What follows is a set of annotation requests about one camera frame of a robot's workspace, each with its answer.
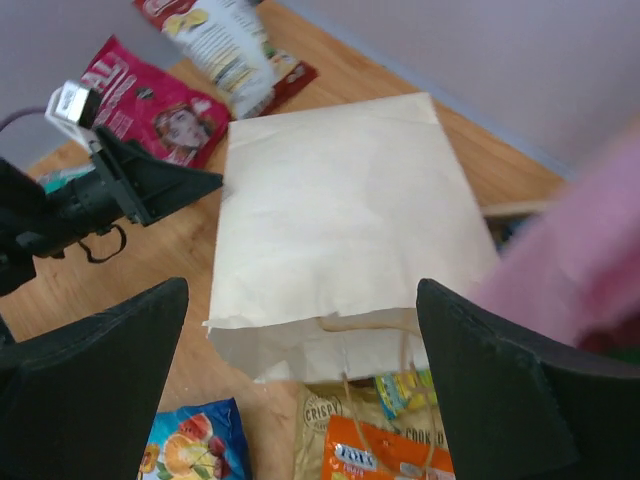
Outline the green snack packet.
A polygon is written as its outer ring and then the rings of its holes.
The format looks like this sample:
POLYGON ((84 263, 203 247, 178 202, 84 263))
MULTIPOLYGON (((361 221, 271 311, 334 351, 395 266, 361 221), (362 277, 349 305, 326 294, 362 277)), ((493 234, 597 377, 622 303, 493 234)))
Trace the green snack packet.
POLYGON ((385 416, 396 419, 401 414, 437 405, 431 371, 386 373, 374 378, 374 385, 385 416))

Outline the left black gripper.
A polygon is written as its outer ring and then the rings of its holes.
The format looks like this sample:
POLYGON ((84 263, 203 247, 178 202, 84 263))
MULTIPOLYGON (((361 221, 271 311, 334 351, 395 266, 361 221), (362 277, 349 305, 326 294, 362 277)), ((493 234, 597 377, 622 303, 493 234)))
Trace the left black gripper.
POLYGON ((221 173, 157 160, 138 142, 123 142, 106 127, 92 133, 96 172, 89 211, 101 226, 122 217, 148 226, 223 186, 221 173))

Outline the tan salt vinegar chips bag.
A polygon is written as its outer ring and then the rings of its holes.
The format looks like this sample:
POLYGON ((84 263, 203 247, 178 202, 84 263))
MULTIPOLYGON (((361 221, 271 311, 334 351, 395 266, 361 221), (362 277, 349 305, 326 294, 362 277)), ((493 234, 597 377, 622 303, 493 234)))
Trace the tan salt vinegar chips bag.
POLYGON ((375 427, 402 435, 412 441, 428 444, 432 429, 424 409, 388 419, 371 382, 350 385, 352 403, 346 401, 342 384, 303 384, 297 395, 296 434, 294 446, 295 479, 319 479, 322 471, 324 440, 331 416, 346 418, 356 411, 359 418, 375 427))

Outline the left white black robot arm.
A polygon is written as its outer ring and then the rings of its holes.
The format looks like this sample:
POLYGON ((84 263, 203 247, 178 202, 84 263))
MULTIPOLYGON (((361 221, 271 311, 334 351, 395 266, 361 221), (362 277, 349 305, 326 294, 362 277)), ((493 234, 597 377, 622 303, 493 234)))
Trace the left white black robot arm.
POLYGON ((52 192, 11 163, 1 163, 1 293, 36 276, 36 258, 62 259, 118 220, 152 225, 220 189, 223 176, 160 161, 138 142, 97 127, 89 143, 93 170, 52 192))

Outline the magenta crisps bag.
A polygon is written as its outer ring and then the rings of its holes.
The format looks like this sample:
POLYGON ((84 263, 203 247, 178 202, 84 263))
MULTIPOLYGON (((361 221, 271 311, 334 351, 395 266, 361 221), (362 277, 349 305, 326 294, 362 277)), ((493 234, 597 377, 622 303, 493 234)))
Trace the magenta crisps bag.
POLYGON ((204 167, 231 120, 223 103, 142 61, 114 36, 81 82, 101 95, 96 125, 179 166, 204 167))

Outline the brown paper bag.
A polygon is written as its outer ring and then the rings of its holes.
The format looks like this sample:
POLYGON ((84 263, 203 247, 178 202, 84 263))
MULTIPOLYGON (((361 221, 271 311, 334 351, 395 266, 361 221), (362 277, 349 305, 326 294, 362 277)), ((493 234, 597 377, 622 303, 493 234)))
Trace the brown paper bag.
POLYGON ((262 382, 425 369, 418 283, 466 294, 497 260, 428 94, 236 121, 208 337, 262 382))

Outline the teal white snack packet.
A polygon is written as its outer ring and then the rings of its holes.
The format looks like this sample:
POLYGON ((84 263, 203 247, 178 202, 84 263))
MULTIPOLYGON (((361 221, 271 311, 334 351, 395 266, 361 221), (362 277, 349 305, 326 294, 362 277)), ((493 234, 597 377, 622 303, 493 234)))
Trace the teal white snack packet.
POLYGON ((71 180, 82 177, 95 169, 93 165, 82 165, 79 167, 64 168, 54 170, 37 178, 37 183, 49 194, 54 192, 71 180))

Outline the orange Fox's candy packet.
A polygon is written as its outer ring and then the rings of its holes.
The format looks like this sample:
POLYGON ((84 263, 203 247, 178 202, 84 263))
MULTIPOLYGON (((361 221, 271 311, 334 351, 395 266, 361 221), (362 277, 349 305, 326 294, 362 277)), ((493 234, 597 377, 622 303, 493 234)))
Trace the orange Fox's candy packet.
POLYGON ((450 454, 368 424, 334 415, 324 441, 321 477, 453 479, 450 454))

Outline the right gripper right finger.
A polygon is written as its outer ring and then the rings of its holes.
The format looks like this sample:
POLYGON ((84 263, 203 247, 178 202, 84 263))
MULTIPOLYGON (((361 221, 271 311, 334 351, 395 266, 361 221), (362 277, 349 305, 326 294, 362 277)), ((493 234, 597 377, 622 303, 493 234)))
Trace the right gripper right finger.
POLYGON ((416 308, 460 479, 635 479, 639 369, 556 342, 432 279, 416 308))

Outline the blue candy packet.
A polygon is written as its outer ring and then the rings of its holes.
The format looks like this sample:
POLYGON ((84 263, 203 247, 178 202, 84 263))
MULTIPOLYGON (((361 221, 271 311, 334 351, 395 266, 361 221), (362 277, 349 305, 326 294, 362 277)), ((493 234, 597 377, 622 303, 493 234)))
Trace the blue candy packet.
POLYGON ((236 401, 229 398, 158 413, 137 477, 251 479, 249 447, 236 401))

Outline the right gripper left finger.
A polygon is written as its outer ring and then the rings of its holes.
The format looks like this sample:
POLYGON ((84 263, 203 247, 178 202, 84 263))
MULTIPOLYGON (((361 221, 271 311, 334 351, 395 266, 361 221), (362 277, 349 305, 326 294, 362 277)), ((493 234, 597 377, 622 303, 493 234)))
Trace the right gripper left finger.
POLYGON ((188 302, 174 277, 2 347, 2 478, 135 478, 188 302))

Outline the red white chips bag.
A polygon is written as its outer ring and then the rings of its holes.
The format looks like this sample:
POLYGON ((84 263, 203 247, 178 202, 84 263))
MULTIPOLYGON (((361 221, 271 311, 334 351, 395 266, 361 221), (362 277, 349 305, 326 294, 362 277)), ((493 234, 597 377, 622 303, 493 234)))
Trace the red white chips bag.
POLYGON ((272 113, 318 76, 313 66, 272 44, 249 1, 133 5, 215 85, 238 120, 272 113))

